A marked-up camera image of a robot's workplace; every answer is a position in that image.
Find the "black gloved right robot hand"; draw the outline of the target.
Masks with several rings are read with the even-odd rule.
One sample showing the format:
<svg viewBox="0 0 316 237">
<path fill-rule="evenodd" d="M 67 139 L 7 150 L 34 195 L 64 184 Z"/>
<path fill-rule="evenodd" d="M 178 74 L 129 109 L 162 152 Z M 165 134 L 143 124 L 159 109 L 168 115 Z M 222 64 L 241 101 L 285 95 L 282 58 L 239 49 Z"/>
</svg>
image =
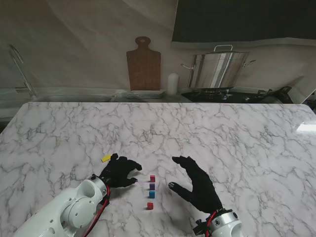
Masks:
<svg viewBox="0 0 316 237">
<path fill-rule="evenodd" d="M 195 160 L 183 156 L 172 157 L 172 160 L 186 170 L 193 187 L 189 191 L 175 182 L 170 182 L 168 187 L 173 192 L 204 213 L 212 214 L 223 208 L 209 175 L 197 165 Z"/>
</svg>

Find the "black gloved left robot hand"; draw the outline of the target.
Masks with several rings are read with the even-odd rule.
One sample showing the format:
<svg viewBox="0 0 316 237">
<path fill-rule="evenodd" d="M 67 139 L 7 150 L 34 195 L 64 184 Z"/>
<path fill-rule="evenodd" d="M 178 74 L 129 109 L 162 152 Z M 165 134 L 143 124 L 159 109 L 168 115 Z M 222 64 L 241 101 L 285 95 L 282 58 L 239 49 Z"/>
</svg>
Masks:
<svg viewBox="0 0 316 237">
<path fill-rule="evenodd" d="M 141 171 L 142 166 L 127 157 L 113 154 L 98 178 L 110 188 L 128 187 L 138 181 L 136 178 L 128 178 L 133 170 Z"/>
</svg>

